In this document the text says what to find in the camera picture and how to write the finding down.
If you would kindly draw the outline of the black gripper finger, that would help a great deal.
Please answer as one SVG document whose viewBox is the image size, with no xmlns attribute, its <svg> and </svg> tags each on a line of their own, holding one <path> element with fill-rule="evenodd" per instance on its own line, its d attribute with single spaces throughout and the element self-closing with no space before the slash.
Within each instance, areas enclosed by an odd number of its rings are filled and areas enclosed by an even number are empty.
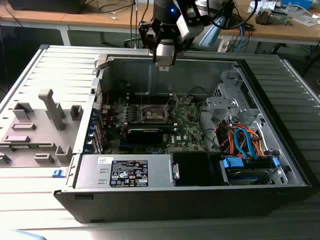
<svg viewBox="0 0 320 240">
<path fill-rule="evenodd" d="M 159 45 L 160 21 L 152 19 L 151 22 L 141 21 L 139 23 L 139 34 L 143 47 L 152 53 L 152 61 L 157 60 L 157 47 Z"/>
<path fill-rule="evenodd" d="M 185 52 L 190 49 L 192 45 L 192 39 L 180 39 L 180 38 L 175 38 L 173 40 L 173 46 L 174 46 L 174 51 L 173 51 L 173 59 L 172 59 L 172 65 L 174 66 L 176 63 L 176 58 L 177 54 L 181 52 Z"/>
</svg>

